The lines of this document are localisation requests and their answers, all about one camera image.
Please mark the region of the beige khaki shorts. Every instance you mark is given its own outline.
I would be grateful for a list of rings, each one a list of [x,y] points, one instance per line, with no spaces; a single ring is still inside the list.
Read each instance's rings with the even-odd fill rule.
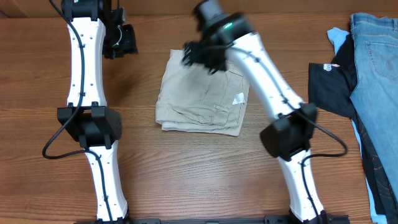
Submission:
[[[183,51],[171,50],[155,105],[164,131],[238,136],[246,112],[249,82],[231,62],[211,75],[200,64],[184,66]]]

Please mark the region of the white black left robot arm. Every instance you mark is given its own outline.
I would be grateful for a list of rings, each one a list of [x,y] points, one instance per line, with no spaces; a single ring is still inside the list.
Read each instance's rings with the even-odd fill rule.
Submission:
[[[62,1],[56,9],[67,22],[71,43],[71,84],[67,105],[57,119],[88,159],[96,193],[96,223],[132,223],[121,187],[118,144],[120,114],[108,107],[103,88],[103,59],[137,53],[124,8],[111,1]]]

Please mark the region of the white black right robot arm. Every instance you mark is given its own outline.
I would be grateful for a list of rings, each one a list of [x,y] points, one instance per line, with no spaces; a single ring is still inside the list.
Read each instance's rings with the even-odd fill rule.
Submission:
[[[201,1],[193,15],[201,39],[184,45],[184,64],[200,63],[215,73],[230,62],[243,73],[269,120],[260,139],[282,169],[290,197],[288,222],[328,223],[310,162],[316,107],[291,89],[242,14],[228,16],[217,1]]]

